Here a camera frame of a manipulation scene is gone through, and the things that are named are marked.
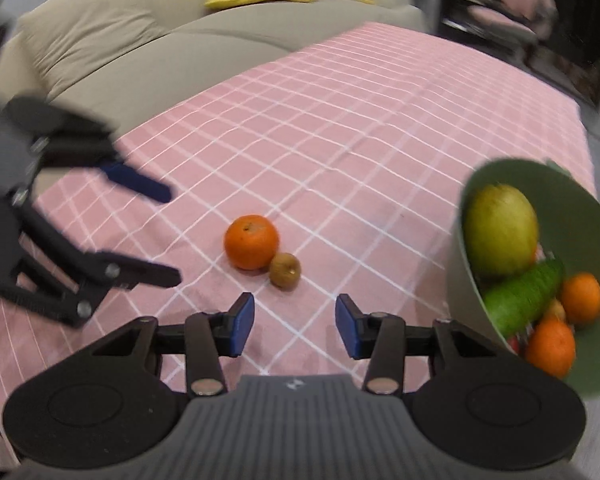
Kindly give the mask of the red cherry tomato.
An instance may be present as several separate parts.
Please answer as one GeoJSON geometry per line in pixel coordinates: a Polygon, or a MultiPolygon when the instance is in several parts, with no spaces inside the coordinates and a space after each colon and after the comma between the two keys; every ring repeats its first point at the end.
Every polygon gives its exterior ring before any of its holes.
{"type": "Polygon", "coordinates": [[[507,341],[507,344],[512,349],[515,354],[520,354],[521,352],[521,344],[520,340],[517,336],[510,337],[507,341]]]}

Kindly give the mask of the small orange mandarin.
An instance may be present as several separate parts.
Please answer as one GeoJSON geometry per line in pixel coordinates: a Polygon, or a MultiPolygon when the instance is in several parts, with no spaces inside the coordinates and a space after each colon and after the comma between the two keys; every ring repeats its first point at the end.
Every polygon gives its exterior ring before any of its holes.
{"type": "Polygon", "coordinates": [[[600,317],[600,283],[592,273],[574,274],[562,283],[559,301],[572,325],[588,326],[600,317]]]}

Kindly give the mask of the pink checkered tablecloth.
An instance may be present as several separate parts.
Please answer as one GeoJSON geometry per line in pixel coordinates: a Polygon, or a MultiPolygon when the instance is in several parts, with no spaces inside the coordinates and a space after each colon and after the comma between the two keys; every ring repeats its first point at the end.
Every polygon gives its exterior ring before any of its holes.
{"type": "Polygon", "coordinates": [[[463,183],[490,158],[556,162],[585,188],[593,166],[572,99],[496,58],[368,24],[230,78],[122,136],[141,170],[174,187],[156,205],[74,170],[38,199],[85,249],[178,268],[180,286],[113,290],[80,330],[0,299],[0,413],[22,382],[137,318],[178,324],[252,292],[257,312],[229,382],[248,375],[361,378],[334,322],[345,292],[413,325],[446,312],[444,265],[463,183]],[[301,263],[293,289],[268,265],[235,268],[223,238],[268,218],[301,263]]]}

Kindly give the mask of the green colander bowl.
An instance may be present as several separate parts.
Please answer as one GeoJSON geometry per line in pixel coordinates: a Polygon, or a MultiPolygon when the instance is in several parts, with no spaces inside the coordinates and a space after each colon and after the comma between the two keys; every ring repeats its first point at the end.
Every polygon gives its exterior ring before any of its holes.
{"type": "MultiPolygon", "coordinates": [[[[544,252],[562,260],[566,274],[594,274],[600,283],[600,203],[556,165],[530,159],[493,159],[467,179],[454,223],[446,264],[446,302],[451,318],[504,347],[492,326],[466,256],[463,216],[470,196],[489,184],[508,184],[535,209],[544,252]]],[[[576,333],[577,359],[566,382],[585,399],[600,396],[600,318],[576,333]]]]}

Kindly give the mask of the green cucumber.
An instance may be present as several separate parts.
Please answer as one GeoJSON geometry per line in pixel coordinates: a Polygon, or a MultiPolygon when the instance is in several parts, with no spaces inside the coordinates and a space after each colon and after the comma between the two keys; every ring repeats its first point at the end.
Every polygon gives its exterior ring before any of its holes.
{"type": "Polygon", "coordinates": [[[489,289],[482,302],[500,335],[508,339],[542,316],[557,296],[564,277],[562,260],[544,259],[489,289]]]}

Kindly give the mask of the pink desk chair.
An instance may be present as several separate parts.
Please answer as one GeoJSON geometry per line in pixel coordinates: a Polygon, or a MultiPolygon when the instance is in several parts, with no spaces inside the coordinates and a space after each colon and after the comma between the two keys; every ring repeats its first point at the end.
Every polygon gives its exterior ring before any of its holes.
{"type": "Polygon", "coordinates": [[[523,46],[550,38],[558,15],[554,0],[490,0],[467,11],[487,35],[523,46]]]}

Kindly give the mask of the beige sofa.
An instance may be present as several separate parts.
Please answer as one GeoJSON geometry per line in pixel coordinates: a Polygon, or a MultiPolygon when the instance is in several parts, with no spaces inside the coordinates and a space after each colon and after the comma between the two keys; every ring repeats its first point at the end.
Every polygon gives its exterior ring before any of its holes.
{"type": "Polygon", "coordinates": [[[0,103],[34,93],[126,133],[245,70],[367,22],[426,32],[413,0],[47,0],[0,51],[0,103]]]}

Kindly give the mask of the yellow green pear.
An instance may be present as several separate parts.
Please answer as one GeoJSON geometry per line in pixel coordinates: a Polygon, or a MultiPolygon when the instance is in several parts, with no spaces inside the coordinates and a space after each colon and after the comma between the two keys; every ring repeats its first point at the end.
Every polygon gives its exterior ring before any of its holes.
{"type": "Polygon", "coordinates": [[[464,211],[463,231],[466,254],[478,278],[507,278],[534,263],[538,217],[518,188],[489,184],[472,194],[464,211]]]}

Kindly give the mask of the brown longan fruit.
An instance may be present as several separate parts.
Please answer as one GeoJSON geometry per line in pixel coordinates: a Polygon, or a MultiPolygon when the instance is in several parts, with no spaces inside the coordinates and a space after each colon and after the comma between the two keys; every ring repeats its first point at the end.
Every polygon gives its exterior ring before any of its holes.
{"type": "Polygon", "coordinates": [[[543,318],[557,318],[560,322],[566,322],[566,311],[562,303],[554,298],[546,308],[543,318]]]}

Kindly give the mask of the large orange mandarin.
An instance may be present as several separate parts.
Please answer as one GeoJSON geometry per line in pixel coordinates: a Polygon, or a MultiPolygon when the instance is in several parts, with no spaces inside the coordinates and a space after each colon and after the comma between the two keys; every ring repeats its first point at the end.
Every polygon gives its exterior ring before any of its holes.
{"type": "Polygon", "coordinates": [[[524,359],[556,378],[565,378],[577,356],[570,326],[560,318],[543,318],[528,339],[524,359]]]}

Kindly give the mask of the small mandarin by longan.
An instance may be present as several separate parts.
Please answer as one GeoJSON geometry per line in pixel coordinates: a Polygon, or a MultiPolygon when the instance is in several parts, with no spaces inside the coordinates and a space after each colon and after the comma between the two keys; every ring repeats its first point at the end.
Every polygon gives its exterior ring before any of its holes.
{"type": "Polygon", "coordinates": [[[266,268],[279,248],[274,224],[258,214],[247,214],[233,221],[223,238],[228,261],[237,269],[257,271],[266,268]]]}

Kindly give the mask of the brown longan near bowl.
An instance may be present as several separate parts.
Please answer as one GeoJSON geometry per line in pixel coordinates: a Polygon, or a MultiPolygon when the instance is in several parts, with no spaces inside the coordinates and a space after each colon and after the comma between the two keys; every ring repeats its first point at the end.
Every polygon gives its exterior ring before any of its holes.
{"type": "Polygon", "coordinates": [[[280,289],[293,289],[301,278],[301,263],[289,252],[279,252],[268,267],[270,282],[280,289]]]}

